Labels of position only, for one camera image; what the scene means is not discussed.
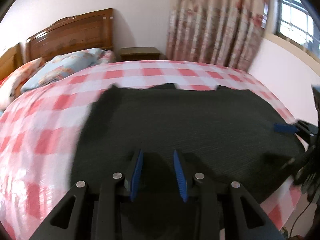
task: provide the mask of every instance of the wooden furniture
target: wooden furniture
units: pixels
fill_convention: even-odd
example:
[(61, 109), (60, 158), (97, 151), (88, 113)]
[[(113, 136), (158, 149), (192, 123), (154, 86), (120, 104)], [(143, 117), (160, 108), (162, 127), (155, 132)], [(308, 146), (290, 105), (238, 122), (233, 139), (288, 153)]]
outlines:
[(158, 60), (161, 52), (154, 47), (122, 48), (119, 50), (120, 61)]
[(20, 43), (8, 49), (0, 57), (0, 80), (9, 76), (18, 67), (23, 65)]
[(39, 57), (49, 61), (57, 55), (78, 50), (112, 50), (113, 8), (56, 21), (27, 39), (27, 62)]

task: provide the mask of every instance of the white wall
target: white wall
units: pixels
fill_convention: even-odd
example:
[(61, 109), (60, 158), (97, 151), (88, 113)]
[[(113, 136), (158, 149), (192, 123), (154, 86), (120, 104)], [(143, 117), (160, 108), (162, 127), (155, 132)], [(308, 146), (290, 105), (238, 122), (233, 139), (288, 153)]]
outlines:
[(16, 0), (0, 23), (0, 55), (55, 21), (114, 8), (115, 51), (150, 46), (165, 52), (170, 0)]
[(294, 54), (263, 39), (249, 73), (273, 92), (296, 119), (318, 124), (311, 85), (320, 85), (320, 77)]

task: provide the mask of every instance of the curtain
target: curtain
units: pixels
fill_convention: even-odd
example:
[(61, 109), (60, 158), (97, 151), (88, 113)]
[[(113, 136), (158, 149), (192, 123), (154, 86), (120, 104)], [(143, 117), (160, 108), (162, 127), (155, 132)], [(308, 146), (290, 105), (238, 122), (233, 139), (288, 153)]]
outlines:
[(248, 71), (262, 40), (268, 0), (172, 0), (169, 60)]

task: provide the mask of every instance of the headboard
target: headboard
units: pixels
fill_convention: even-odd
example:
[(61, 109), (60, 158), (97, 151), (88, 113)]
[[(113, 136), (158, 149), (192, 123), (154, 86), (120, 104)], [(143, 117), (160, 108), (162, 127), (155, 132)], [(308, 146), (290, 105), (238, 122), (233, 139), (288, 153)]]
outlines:
[(23, 65), (20, 43), (8, 49), (0, 57), (0, 80), (9, 76), (18, 67)]
[(112, 22), (113, 8), (58, 20), (27, 39), (26, 60), (43, 57), (49, 61), (57, 55), (90, 48), (112, 50)]

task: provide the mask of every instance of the floor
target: floor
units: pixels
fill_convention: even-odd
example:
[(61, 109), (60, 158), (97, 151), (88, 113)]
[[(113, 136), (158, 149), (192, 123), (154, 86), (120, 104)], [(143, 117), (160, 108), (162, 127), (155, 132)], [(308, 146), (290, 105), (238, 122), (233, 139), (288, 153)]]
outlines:
[[(288, 221), (284, 225), (287, 228), (289, 234), (294, 221), (301, 214), (301, 212), (306, 208), (308, 204), (309, 202), (307, 201), (307, 195), (302, 195), (297, 204), (295, 211), (291, 214)], [(301, 215), (301, 217), (296, 222), (292, 231), (292, 236), (295, 236), (295, 235), (305, 236), (306, 233), (308, 233), (313, 223), (313, 216), (315, 214), (315, 210), (316, 210), (316, 204), (311, 203), (311, 205), (307, 208), (307, 210)]]

